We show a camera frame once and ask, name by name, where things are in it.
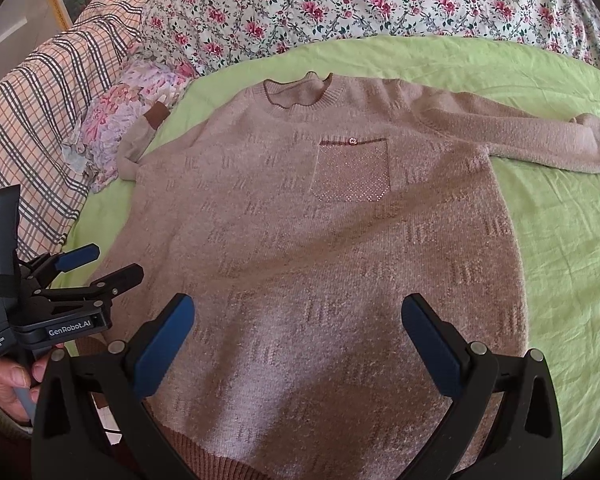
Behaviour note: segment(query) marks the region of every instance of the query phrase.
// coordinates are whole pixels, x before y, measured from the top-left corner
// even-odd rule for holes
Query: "green fabric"
[[[201,78],[150,149],[244,87],[265,78],[296,80],[311,70],[476,92],[546,118],[600,117],[600,72],[582,62],[508,42],[379,36],[315,43]],[[568,473],[600,437],[600,175],[492,160],[522,252],[530,342],[544,352],[554,378]],[[95,242],[105,253],[125,224],[133,189],[116,181],[90,196],[66,248]],[[60,283],[80,285],[94,269],[76,270]]]

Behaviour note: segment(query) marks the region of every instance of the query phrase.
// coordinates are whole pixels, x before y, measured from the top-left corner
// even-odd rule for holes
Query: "gray handle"
[[[29,415],[31,423],[33,424],[33,421],[36,418],[36,405],[33,400],[31,400],[31,395],[29,395],[30,390],[28,388],[14,388],[13,391],[16,392],[18,400],[23,405],[27,415]]]

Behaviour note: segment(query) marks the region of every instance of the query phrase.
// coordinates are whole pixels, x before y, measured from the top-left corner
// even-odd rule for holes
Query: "blue gripper pad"
[[[402,325],[440,394],[457,399],[462,394],[460,363],[427,314],[409,296],[402,302]]]
[[[58,272],[69,272],[86,264],[94,262],[100,257],[100,248],[96,244],[85,245],[67,254],[63,254],[56,261]]]
[[[158,390],[158,386],[193,326],[195,318],[193,300],[184,294],[177,294],[171,301],[178,303],[136,360],[133,391],[138,399],[150,397]]]

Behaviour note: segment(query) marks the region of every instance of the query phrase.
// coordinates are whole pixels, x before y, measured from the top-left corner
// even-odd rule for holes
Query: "silver bolt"
[[[64,350],[58,348],[51,352],[52,361],[62,361],[62,359],[64,359]]]
[[[125,349],[125,342],[124,341],[112,341],[111,343],[109,343],[109,346],[107,347],[107,350],[109,350],[109,353],[112,354],[119,354],[120,352],[123,352]]]
[[[544,360],[544,354],[537,348],[532,348],[529,352],[529,355],[534,361],[538,361],[539,363],[541,363]]]
[[[474,341],[469,345],[469,348],[471,349],[471,352],[476,355],[485,355],[488,350],[487,345],[480,341]]]

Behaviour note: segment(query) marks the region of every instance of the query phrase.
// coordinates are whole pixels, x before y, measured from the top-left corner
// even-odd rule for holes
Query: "floral fabric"
[[[600,69],[591,0],[150,0],[144,54],[200,73],[312,41],[429,34],[517,41]]]
[[[91,102],[85,120],[65,140],[64,161],[88,177],[91,191],[103,190],[118,177],[116,155],[122,135],[156,102],[175,106],[195,76],[189,63],[172,71],[134,56],[116,83]]]

